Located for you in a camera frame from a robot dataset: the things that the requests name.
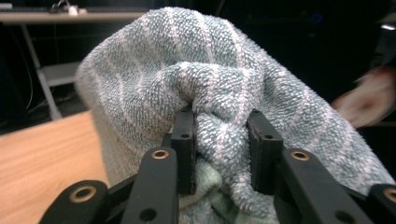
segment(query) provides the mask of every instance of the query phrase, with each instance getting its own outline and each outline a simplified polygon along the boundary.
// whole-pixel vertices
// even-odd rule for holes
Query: brass screw
[[[168,156],[169,156],[169,152],[162,149],[156,150],[153,153],[151,153],[151,157],[154,158],[155,160],[163,160]]]
[[[298,161],[308,161],[309,155],[302,151],[292,151],[290,155]]]
[[[396,203],[396,189],[387,188],[384,189],[384,195],[394,203]]]

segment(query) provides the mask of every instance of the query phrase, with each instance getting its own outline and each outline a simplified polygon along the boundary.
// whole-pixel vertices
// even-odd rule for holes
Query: shelf
[[[50,87],[73,83],[80,62],[62,63],[42,68]]]
[[[106,22],[106,21],[134,21],[143,16],[144,12],[122,13],[80,13],[78,16],[69,16],[67,13],[0,13],[0,22],[5,25],[20,24],[53,24],[53,23],[78,23],[78,22]]]

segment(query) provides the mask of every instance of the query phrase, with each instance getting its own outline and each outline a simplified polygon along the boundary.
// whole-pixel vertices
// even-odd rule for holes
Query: towel
[[[193,10],[151,10],[97,46],[76,88],[92,110],[112,185],[136,174],[176,113],[197,115],[197,192],[180,223],[277,223],[273,197],[250,186],[246,121],[259,109],[285,147],[314,153],[335,179],[367,194],[394,180],[323,99],[230,22]]]

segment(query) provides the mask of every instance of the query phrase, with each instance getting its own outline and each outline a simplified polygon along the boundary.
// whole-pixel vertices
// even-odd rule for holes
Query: table surface
[[[69,16],[67,13],[49,14],[48,12],[7,12],[0,13],[0,22],[5,25],[45,24],[45,23],[78,23],[105,21],[133,21],[144,15],[144,12],[111,12],[80,13]]]
[[[37,223],[84,179],[108,184],[90,112],[0,136],[0,223]]]

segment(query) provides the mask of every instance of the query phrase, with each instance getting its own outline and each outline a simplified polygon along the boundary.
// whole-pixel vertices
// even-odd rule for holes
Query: desk
[[[53,120],[62,117],[55,104],[50,87],[73,83],[74,74],[79,63],[57,64],[42,67],[35,52],[32,39],[26,25],[48,23],[77,23],[77,22],[105,22],[105,21],[133,21],[144,15],[143,12],[119,12],[119,13],[80,13],[77,16],[69,16],[67,13],[0,13],[0,22],[4,25],[19,25],[26,41],[30,55],[35,65],[35,71],[40,81],[41,88],[49,104],[49,114]]]
[[[0,136],[0,223],[37,223],[84,179],[108,184],[91,113]]]

